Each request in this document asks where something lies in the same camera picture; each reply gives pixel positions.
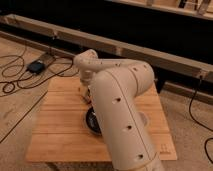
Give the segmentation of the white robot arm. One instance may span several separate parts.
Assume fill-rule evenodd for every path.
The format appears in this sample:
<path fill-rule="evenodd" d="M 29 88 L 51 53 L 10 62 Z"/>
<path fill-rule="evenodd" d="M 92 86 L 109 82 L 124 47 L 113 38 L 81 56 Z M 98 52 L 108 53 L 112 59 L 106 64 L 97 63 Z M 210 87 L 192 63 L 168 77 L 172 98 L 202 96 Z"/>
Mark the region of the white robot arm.
<path fill-rule="evenodd" d="M 100 59 L 90 49 L 74 57 L 115 171 L 165 171 L 134 99 L 154 83 L 139 60 Z"/>

